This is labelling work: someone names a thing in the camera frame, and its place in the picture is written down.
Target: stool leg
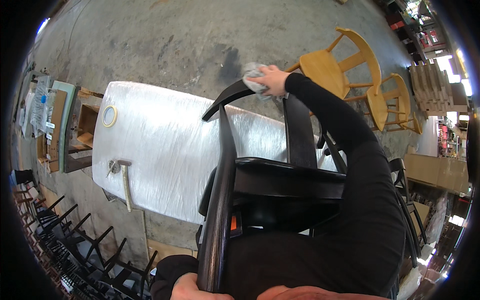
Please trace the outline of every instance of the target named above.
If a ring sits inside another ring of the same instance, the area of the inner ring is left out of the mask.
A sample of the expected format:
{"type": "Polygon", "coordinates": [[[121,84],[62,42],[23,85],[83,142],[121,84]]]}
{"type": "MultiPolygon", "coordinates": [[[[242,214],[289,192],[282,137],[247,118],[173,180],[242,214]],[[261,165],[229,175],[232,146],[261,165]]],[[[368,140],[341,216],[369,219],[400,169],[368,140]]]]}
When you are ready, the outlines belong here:
{"type": "Polygon", "coordinates": [[[286,69],[285,72],[287,72],[287,73],[293,72],[293,71],[295,71],[296,69],[298,69],[299,67],[300,67],[300,63],[297,62],[296,64],[294,64],[294,65],[291,66],[290,68],[286,69]]]}

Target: plastic wrap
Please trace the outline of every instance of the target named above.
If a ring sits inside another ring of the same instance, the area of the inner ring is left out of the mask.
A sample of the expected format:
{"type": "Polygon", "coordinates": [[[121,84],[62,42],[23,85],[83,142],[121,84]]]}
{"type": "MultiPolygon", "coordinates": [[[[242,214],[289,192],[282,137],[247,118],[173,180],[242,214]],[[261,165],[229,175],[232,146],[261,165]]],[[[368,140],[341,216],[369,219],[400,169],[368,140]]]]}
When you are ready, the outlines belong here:
{"type": "Polygon", "coordinates": [[[407,300],[420,286],[422,275],[419,268],[412,268],[410,273],[403,279],[396,297],[397,300],[407,300]]]}
{"type": "Polygon", "coordinates": [[[33,104],[33,98],[35,97],[35,92],[32,91],[32,89],[28,90],[28,94],[25,97],[25,119],[24,121],[20,124],[22,127],[22,133],[24,135],[24,139],[30,140],[32,138],[32,126],[29,126],[30,124],[30,119],[32,115],[32,104],[33,104]]]}
{"type": "Polygon", "coordinates": [[[427,240],[429,242],[437,242],[440,240],[442,229],[444,227],[445,214],[447,211],[447,193],[445,192],[438,200],[437,207],[432,212],[432,218],[425,229],[427,240]]]}
{"type": "Polygon", "coordinates": [[[37,138],[39,135],[47,131],[46,129],[46,116],[45,106],[47,101],[42,101],[42,97],[45,96],[45,99],[48,96],[48,89],[52,87],[53,81],[51,76],[41,76],[38,77],[36,84],[35,96],[32,103],[32,116],[30,123],[33,126],[33,132],[37,138]]]}
{"type": "MultiPolygon", "coordinates": [[[[96,122],[92,171],[96,184],[125,199],[121,172],[108,173],[111,159],[128,167],[132,202],[151,211],[200,224],[197,212],[210,172],[220,153],[218,117],[201,120],[212,100],[158,86],[111,82],[96,122]],[[102,122],[108,106],[117,110],[111,127],[102,122]]],[[[285,125],[226,106],[238,157],[286,161],[285,125]]],[[[331,157],[321,165],[331,169],[331,157]]]]}

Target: hand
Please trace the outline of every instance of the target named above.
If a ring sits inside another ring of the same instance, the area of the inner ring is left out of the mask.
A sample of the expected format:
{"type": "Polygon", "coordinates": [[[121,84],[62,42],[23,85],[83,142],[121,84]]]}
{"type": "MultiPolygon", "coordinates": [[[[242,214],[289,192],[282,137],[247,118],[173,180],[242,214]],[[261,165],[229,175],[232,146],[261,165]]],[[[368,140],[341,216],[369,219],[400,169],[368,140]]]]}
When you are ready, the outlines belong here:
{"type": "Polygon", "coordinates": [[[258,84],[263,84],[268,87],[263,95],[269,96],[282,96],[285,95],[285,80],[290,75],[290,73],[280,71],[280,69],[275,65],[269,65],[268,67],[258,68],[263,74],[264,77],[248,77],[247,80],[256,82],[258,84]]]}
{"type": "Polygon", "coordinates": [[[182,275],[173,285],[170,300],[234,300],[228,294],[212,294],[198,289],[197,274],[182,275]]]}

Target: chair seat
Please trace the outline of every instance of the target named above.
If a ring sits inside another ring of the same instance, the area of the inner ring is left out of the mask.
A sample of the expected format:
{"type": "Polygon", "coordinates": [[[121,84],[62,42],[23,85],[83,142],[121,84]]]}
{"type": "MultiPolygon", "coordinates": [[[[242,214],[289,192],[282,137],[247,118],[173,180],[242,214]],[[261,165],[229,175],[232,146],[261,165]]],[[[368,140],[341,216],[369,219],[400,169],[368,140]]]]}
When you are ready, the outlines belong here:
{"type": "Polygon", "coordinates": [[[324,49],[307,53],[300,57],[299,63],[305,76],[340,99],[350,91],[349,81],[331,52],[324,49]]]}
{"type": "Polygon", "coordinates": [[[387,121],[388,117],[388,106],[384,100],[384,96],[382,93],[378,93],[378,95],[375,96],[373,94],[373,87],[370,87],[367,90],[366,101],[375,127],[382,131],[385,127],[385,122],[387,121]]]}

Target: window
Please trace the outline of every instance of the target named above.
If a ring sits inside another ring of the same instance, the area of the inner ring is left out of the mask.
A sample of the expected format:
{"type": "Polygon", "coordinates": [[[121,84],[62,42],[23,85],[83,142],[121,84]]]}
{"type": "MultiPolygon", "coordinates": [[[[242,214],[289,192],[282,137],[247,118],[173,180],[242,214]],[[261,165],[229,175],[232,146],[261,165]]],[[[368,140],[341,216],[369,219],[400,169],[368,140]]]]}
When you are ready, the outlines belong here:
{"type": "Polygon", "coordinates": [[[459,217],[457,215],[451,216],[448,218],[448,222],[453,223],[458,226],[463,226],[463,222],[465,221],[464,218],[459,217]]]}

